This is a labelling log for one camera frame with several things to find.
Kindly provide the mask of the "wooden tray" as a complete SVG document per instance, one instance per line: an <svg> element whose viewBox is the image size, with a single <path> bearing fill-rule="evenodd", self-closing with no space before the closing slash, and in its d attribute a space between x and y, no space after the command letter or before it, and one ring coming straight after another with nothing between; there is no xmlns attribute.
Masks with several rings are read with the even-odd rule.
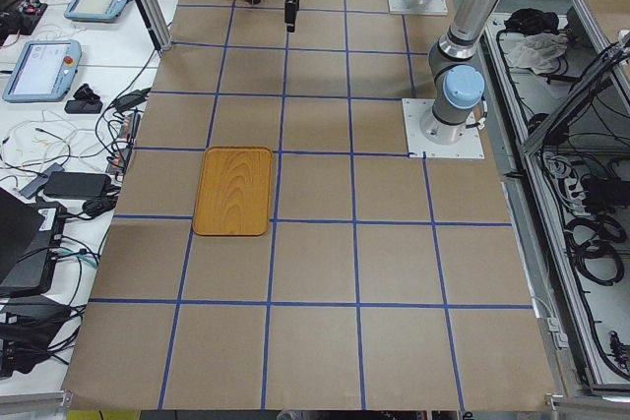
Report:
<svg viewBox="0 0 630 420"><path fill-rule="evenodd" d="M273 155L265 147L204 152L193 231L200 236L261 236L269 226Z"/></svg>

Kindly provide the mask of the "teach pendant tablet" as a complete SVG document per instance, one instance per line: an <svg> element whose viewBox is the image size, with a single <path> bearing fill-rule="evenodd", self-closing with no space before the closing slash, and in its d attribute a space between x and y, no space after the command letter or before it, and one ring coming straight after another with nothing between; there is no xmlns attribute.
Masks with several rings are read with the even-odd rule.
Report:
<svg viewBox="0 0 630 420"><path fill-rule="evenodd" d="M81 57L77 40L28 41L2 98L11 103L61 100L74 81Z"/></svg>
<svg viewBox="0 0 630 420"><path fill-rule="evenodd" d="M112 23L122 13L129 0L71 0L64 17L71 21Z"/></svg>

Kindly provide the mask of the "white cloth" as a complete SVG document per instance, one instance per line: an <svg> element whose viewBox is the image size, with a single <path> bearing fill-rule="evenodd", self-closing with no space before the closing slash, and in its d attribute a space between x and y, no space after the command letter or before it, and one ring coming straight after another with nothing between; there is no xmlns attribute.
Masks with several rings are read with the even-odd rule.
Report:
<svg viewBox="0 0 630 420"><path fill-rule="evenodd" d="M552 73L559 58L567 50L569 40L564 34L539 33L526 36L506 54L510 67L530 69L535 74Z"/></svg>

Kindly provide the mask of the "black power adapter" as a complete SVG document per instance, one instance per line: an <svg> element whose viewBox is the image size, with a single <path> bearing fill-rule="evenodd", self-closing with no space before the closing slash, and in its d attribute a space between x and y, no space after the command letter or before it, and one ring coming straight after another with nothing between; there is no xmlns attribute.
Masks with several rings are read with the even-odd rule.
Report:
<svg viewBox="0 0 630 420"><path fill-rule="evenodd" d="M99 197L110 183L106 174L55 171L44 185L43 194L50 198L86 200Z"/></svg>

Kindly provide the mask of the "black laptop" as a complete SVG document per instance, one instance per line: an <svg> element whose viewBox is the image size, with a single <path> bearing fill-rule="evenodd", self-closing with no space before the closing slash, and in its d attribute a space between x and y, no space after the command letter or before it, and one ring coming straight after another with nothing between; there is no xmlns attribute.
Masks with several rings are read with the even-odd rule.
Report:
<svg viewBox="0 0 630 420"><path fill-rule="evenodd" d="M66 208L58 202L26 204L1 191L1 296L42 294L51 286Z"/></svg>

